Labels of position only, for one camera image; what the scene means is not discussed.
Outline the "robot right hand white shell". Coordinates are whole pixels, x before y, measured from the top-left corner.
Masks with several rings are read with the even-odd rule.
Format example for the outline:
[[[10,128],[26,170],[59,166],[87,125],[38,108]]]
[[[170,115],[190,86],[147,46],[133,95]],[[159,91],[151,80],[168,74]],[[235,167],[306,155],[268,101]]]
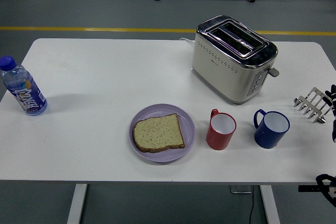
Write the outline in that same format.
[[[336,98],[336,86],[335,84],[331,85],[330,91],[325,91],[326,97],[323,97],[323,101],[330,107],[333,112],[334,118],[336,118],[336,111],[335,111],[335,98]],[[333,121],[333,131],[332,131],[332,139],[335,142],[336,138],[336,119]]]

